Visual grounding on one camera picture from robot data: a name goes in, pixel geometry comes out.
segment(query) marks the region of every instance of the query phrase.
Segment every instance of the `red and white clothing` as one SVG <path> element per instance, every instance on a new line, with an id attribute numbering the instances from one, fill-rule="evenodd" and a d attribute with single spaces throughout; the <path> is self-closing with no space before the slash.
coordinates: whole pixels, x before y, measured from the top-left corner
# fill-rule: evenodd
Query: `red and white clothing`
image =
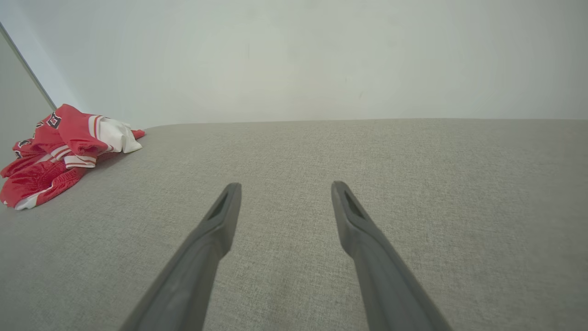
<path id="1" fill-rule="evenodd" d="M 47 202 L 77 183 L 98 158 L 141 149 L 136 139 L 144 135 L 129 124 L 64 104 L 37 123 L 33 138 L 12 148 L 16 160 L 0 171 L 8 177 L 0 201 L 17 210 Z"/>

